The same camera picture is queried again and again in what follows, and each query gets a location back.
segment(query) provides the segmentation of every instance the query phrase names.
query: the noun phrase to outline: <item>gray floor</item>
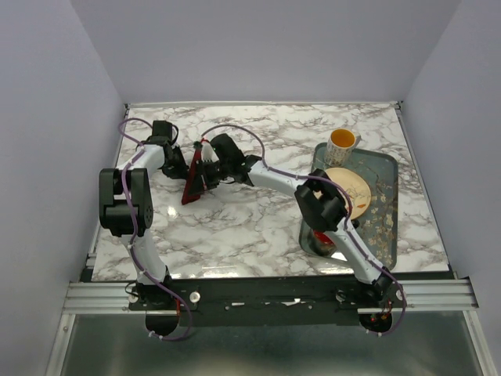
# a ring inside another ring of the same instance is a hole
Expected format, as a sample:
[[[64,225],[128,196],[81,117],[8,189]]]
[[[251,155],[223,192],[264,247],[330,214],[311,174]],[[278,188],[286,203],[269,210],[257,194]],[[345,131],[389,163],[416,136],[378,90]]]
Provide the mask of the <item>gray floor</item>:
[[[481,374],[463,314],[409,313],[385,338],[360,327],[209,327],[148,338],[141,316],[81,316],[63,374],[142,376]]]

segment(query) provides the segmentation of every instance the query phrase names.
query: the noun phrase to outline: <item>marble tabletop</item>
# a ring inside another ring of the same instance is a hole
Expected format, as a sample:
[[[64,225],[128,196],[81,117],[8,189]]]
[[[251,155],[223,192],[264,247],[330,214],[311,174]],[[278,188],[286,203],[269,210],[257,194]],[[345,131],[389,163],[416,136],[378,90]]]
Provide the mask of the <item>marble tabletop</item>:
[[[204,130],[222,123],[243,125],[263,139],[269,164],[304,173],[310,171],[318,143],[327,141],[335,128],[352,128],[362,136],[359,148],[389,154],[398,162],[398,251],[393,270],[449,269],[390,103],[133,108],[128,116],[176,124],[187,163],[193,156],[193,142]],[[145,125],[135,122],[129,123],[126,132],[136,139],[150,134]],[[258,143],[247,133],[223,132],[244,153],[261,155]],[[124,139],[118,163],[129,159],[134,150],[134,143]],[[182,206],[184,183],[168,179],[160,171],[150,178],[153,238],[173,278],[352,273],[301,250],[297,242],[301,213],[294,199],[265,188],[232,184],[220,185]],[[96,252],[92,280],[136,278],[127,250],[109,230],[99,231]]]

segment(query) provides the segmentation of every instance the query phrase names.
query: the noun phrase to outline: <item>gray serving tray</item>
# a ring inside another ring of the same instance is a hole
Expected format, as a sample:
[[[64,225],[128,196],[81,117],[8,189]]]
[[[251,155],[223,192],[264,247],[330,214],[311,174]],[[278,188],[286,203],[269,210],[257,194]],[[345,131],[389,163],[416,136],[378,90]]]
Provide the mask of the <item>gray serving tray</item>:
[[[331,166],[323,161],[326,143],[320,143],[313,154],[312,171]],[[358,217],[360,227],[357,229],[369,250],[389,269],[397,262],[397,226],[398,226],[398,163],[382,153],[354,149],[348,162],[343,166],[360,175],[369,184],[372,200],[366,212]],[[299,232],[299,244],[309,254],[313,251],[315,238],[311,229],[303,220]],[[347,266],[339,260],[340,266]]]

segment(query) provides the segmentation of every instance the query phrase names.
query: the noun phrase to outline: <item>marble table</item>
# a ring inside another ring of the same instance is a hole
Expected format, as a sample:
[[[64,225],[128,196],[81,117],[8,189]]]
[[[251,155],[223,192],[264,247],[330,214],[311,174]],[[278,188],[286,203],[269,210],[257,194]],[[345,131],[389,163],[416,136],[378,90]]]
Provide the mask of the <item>marble table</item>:
[[[359,147],[390,154],[398,162],[398,252],[395,272],[448,270],[448,260],[434,226],[405,137],[390,103],[339,105],[263,105],[176,108],[133,108],[129,117],[169,120],[180,129],[178,143],[187,163],[202,131],[233,123],[257,133],[267,161],[295,172],[309,172],[318,143],[333,129],[353,128],[362,135]],[[131,122],[126,132],[145,139],[150,130]],[[261,155],[247,133],[228,129],[244,153]],[[133,155],[124,139],[118,163]],[[150,178],[153,237],[173,278],[277,277],[352,273],[308,255],[297,242],[301,213],[295,200],[264,188],[220,185],[202,198],[181,205],[184,181],[160,171]],[[135,279],[126,249],[108,230],[96,243],[92,280]]]

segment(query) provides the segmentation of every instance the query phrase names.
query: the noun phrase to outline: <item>beige plate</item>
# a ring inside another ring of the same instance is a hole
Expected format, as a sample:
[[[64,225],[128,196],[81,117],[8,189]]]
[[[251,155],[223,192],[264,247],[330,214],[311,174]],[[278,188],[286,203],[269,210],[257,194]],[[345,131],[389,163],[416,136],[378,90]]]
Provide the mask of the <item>beige plate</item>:
[[[364,179],[346,168],[328,168],[326,173],[350,195],[353,204],[351,219],[358,218],[369,208],[370,188]]]

